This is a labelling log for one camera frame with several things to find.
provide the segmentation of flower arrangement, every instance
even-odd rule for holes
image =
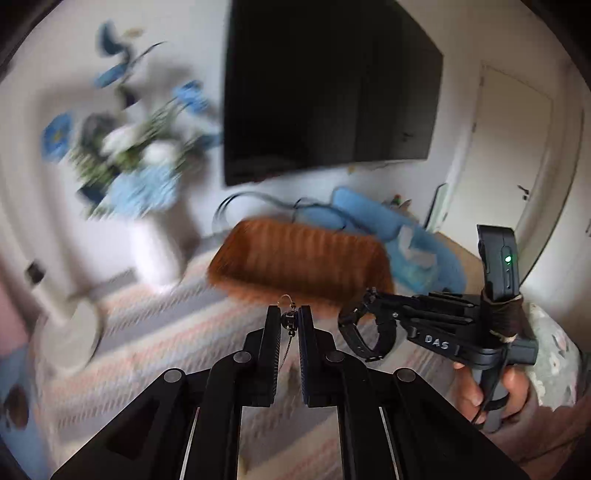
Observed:
[[[122,60],[95,80],[97,88],[115,82],[123,110],[140,101],[127,85],[138,62],[161,43],[134,57],[132,46],[119,41],[111,23],[99,29],[98,47],[107,56]],[[90,218],[118,215],[140,218],[148,212],[165,211],[178,199],[180,177],[197,165],[206,150],[220,144],[219,134],[196,132],[188,142],[174,134],[173,125],[183,110],[192,115],[207,112],[209,103],[202,86],[191,81],[175,88],[173,98],[141,122],[121,122],[111,113],[93,113],[83,122],[72,142],[73,116],[58,115],[41,139],[43,159],[59,162],[64,157],[76,169],[82,186],[78,193],[88,202]]]

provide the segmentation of finger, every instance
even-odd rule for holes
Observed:
[[[475,407],[474,405],[472,405],[472,402],[470,402],[469,400],[467,400],[465,398],[461,398],[456,403],[456,408],[457,408],[458,412],[460,412],[462,414],[462,416],[466,420],[469,420],[469,421],[472,421],[472,419],[478,413],[478,407]],[[476,421],[476,424],[484,423],[485,420],[486,420],[486,413],[482,412],[479,415],[478,420]]]
[[[457,370],[456,381],[458,398],[464,398],[465,400],[468,400],[472,406],[478,407],[482,403],[482,400],[484,400],[484,395],[474,380],[472,371],[465,367]]]
[[[523,371],[509,367],[503,373],[503,385],[509,392],[509,400],[502,416],[507,418],[524,407],[530,389],[530,381]]]

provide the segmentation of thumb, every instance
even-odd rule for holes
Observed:
[[[527,401],[530,390],[530,380],[527,375],[516,367],[508,367],[503,373],[503,385],[509,392],[509,400],[503,412],[503,418],[507,418],[520,412]]]

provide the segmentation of striped bedsheet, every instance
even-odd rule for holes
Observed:
[[[242,304],[206,281],[206,270],[219,240],[202,243],[182,283],[166,296],[137,284],[131,273],[94,289],[105,325],[95,357],[78,374],[55,377],[34,355],[36,419],[47,441],[51,470],[74,455],[165,369],[186,373],[210,368],[240,350],[246,334],[263,327],[267,307]],[[334,318],[314,318],[317,328],[332,332],[337,348],[350,350]],[[368,342],[374,325],[363,325]],[[33,345],[37,343],[38,332]],[[373,368],[392,372],[410,367],[445,394],[452,378],[450,363],[404,341]],[[281,356],[287,346],[283,333]],[[271,408],[243,410],[240,453],[243,478],[258,480],[341,478],[335,408],[307,408],[301,399],[297,339],[278,375]]]

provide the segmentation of metal pivot screw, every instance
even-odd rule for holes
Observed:
[[[332,350],[326,354],[326,359],[333,364],[338,364],[345,359],[345,354],[339,350]]]
[[[178,382],[182,376],[183,374],[180,372],[180,370],[168,370],[164,374],[164,381],[168,383],[175,383]]]
[[[241,350],[239,352],[236,352],[234,354],[234,361],[238,364],[245,364],[247,362],[249,362],[252,358],[252,355],[249,354],[248,352]]]
[[[410,383],[417,377],[417,374],[409,368],[400,368],[396,370],[396,376],[401,382]]]

